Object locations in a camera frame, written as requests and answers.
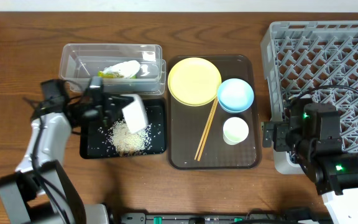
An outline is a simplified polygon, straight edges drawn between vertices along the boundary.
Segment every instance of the wooden table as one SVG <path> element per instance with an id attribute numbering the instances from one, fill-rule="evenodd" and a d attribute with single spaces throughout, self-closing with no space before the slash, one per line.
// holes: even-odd
<path id="1" fill-rule="evenodd" d="M 260 121 L 270 118 L 260 41 L 273 21 L 358 20 L 358 14 L 0 12 L 0 176 L 11 174 L 30 139 L 39 83 L 58 78 L 67 43 L 159 44 L 163 58 L 242 54 L 252 62 Z M 326 211 L 305 175 L 279 174 L 271 149 L 252 170 L 180 171 L 167 153 L 101 160 L 79 155 L 71 136 L 64 168 L 84 203 L 107 202 L 117 212 L 246 213 L 309 206 Z M 7 223 L 0 201 L 0 223 Z"/>

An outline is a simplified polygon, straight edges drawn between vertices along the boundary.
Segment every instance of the black tray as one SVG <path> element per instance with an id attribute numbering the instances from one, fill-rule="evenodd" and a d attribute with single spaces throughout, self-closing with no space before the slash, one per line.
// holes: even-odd
<path id="1" fill-rule="evenodd" d="M 171 69 L 179 61 L 188 57 L 201 57 L 212 62 L 222 76 L 222 82 L 230 78 L 240 78 L 254 88 L 251 62 L 241 55 L 219 56 L 181 56 L 170 61 Z M 205 123 L 213 102 L 204 106 L 186 106 L 169 95 L 170 115 L 170 150 L 169 161 L 177 169 L 250 169 L 259 164 L 262 154 L 259 144 L 259 124 L 257 105 L 239 114 L 225 112 L 217 106 L 211 129 L 204 147 L 201 160 L 194 157 L 204 131 Z M 247 139 L 235 146 L 223 141 L 223 123 L 238 116 L 247 122 L 249 135 Z"/>
<path id="2" fill-rule="evenodd" d="M 165 105 L 163 100 L 143 100 L 147 119 L 151 124 L 151 148 L 133 154 L 121 154 L 107 141 L 106 132 L 98 129 L 102 126 L 100 121 L 93 121 L 81 127 L 80 156 L 84 159 L 101 159 L 120 156 L 140 156 L 147 154 L 160 154 L 166 150 Z"/>

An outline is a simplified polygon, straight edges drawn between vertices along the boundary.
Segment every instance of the brown tray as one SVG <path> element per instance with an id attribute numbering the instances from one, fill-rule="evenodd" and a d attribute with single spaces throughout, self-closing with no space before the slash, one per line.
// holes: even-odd
<path id="1" fill-rule="evenodd" d="M 179 56 L 169 62 L 169 69 L 189 57 L 200 57 L 212 62 L 220 71 L 222 82 L 230 78 L 240 78 L 254 87 L 252 65 L 245 56 Z M 250 169 L 257 166 L 262 154 L 255 100 L 248 110 L 239 114 L 227 113 L 218 105 L 201 160 L 199 162 L 194 160 L 212 104 L 213 102 L 204 106 L 186 106 L 168 93 L 170 119 L 168 158 L 171 165 L 177 169 Z M 222 128 L 223 123 L 233 116 L 246 121 L 250 132 L 245 141 L 230 146 L 223 141 Z"/>

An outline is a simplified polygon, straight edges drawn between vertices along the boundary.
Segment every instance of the tray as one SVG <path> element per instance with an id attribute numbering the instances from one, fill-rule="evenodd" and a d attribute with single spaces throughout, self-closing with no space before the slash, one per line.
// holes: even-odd
<path id="1" fill-rule="evenodd" d="M 165 117 L 165 104 L 162 99 L 143 100 L 149 120 L 151 138 L 150 149 L 132 154 L 120 154 L 116 148 L 107 141 L 106 132 L 98 131 L 102 126 L 100 121 L 90 122 L 81 127 L 80 156 L 84 159 L 101 159 L 120 156 L 141 156 L 161 154 L 167 148 L 167 130 Z"/>
<path id="2" fill-rule="evenodd" d="M 244 56 L 180 56 L 170 61 L 169 68 L 188 57 L 200 57 L 212 62 L 220 71 L 222 82 L 229 78 L 240 78 L 252 87 L 254 86 L 252 65 Z M 260 162 L 262 155 L 256 100 L 250 109 L 239 114 L 227 113 L 218 105 L 199 162 L 195 161 L 194 157 L 213 102 L 204 106 L 186 106 L 174 99 L 170 93 L 168 100 L 170 120 L 168 158 L 173 167 L 177 169 L 249 169 Z M 245 141 L 230 146 L 223 141 L 222 128 L 223 123 L 233 116 L 244 119 L 249 126 L 250 133 Z"/>
<path id="3" fill-rule="evenodd" d="M 272 121 L 288 119 L 283 102 L 305 90 L 322 85 L 358 89 L 358 21 L 273 22 L 260 46 Z M 312 99 L 336 106 L 342 150 L 358 154 L 358 95 L 336 88 L 315 91 Z M 303 173 L 286 154 L 274 152 L 279 172 L 291 174 L 295 168 Z M 281 160 L 286 164 L 279 165 Z"/>

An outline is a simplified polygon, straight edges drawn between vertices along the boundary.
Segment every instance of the white cup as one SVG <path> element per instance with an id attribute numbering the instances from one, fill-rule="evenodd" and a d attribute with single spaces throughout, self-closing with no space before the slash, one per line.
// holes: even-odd
<path id="1" fill-rule="evenodd" d="M 223 124 L 223 140 L 229 145 L 246 140 L 248 133 L 248 124 L 241 118 L 229 118 Z"/>

